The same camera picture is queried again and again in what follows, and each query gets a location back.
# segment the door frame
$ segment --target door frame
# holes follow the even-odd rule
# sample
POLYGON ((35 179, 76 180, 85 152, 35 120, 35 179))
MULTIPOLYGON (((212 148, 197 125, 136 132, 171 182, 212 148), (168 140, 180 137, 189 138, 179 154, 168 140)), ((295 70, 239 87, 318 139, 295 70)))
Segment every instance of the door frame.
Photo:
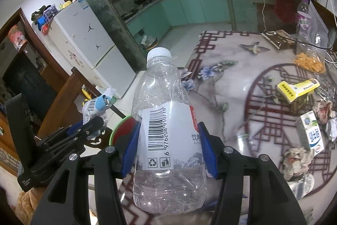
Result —
POLYGON ((65 81, 68 80, 69 75, 67 72, 58 64, 58 62, 53 58, 47 48, 43 45, 33 28, 31 27, 28 19, 26 18, 23 10, 19 8, 7 22, 0 29, 0 42, 2 42, 5 37, 8 35, 8 32, 11 28, 21 22, 23 25, 23 29, 26 32, 27 36, 30 38, 30 41, 34 44, 39 55, 43 58, 43 60, 50 66, 54 68, 54 70, 62 77, 65 81))

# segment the barcode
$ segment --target barcode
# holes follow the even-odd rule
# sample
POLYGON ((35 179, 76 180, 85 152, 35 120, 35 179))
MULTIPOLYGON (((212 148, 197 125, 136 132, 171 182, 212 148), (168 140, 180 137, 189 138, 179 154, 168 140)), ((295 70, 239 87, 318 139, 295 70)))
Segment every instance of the barcode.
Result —
POLYGON ((88 112, 93 112, 95 109, 96 98, 94 98, 88 105, 88 112))
POLYGON ((148 151, 165 150, 163 109, 150 111, 148 151))

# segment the white refrigerator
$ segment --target white refrigerator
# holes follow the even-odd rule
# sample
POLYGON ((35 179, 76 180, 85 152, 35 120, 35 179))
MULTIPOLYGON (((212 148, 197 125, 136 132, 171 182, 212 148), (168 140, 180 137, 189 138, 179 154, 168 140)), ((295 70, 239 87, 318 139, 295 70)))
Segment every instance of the white refrigerator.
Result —
POLYGON ((121 98, 135 72, 119 52, 86 0, 78 0, 53 19, 49 37, 93 85, 116 89, 121 98))

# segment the plastic bottle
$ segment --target plastic bottle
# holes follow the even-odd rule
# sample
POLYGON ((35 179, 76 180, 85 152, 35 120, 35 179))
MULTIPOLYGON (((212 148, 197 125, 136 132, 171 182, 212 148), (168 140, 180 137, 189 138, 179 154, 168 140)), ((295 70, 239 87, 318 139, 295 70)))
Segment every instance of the plastic bottle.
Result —
POLYGON ((147 68, 132 106, 133 117, 142 122, 134 202, 153 214, 187 213, 200 208, 206 197, 194 110, 169 50, 157 47, 149 51, 147 68))
POLYGON ((309 0, 302 0, 297 7, 297 27, 296 35, 297 38, 304 37, 309 38, 310 28, 311 28, 311 16, 308 15, 309 12, 309 0))

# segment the recycling symbol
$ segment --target recycling symbol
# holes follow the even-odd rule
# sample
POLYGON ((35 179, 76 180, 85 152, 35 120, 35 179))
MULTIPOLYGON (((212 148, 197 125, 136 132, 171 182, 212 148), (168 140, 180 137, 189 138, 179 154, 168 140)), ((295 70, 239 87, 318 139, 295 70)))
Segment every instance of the recycling symbol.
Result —
POLYGON ((150 165, 150 166, 156 166, 156 165, 157 165, 157 162, 156 162, 154 159, 150 159, 149 165, 150 165))

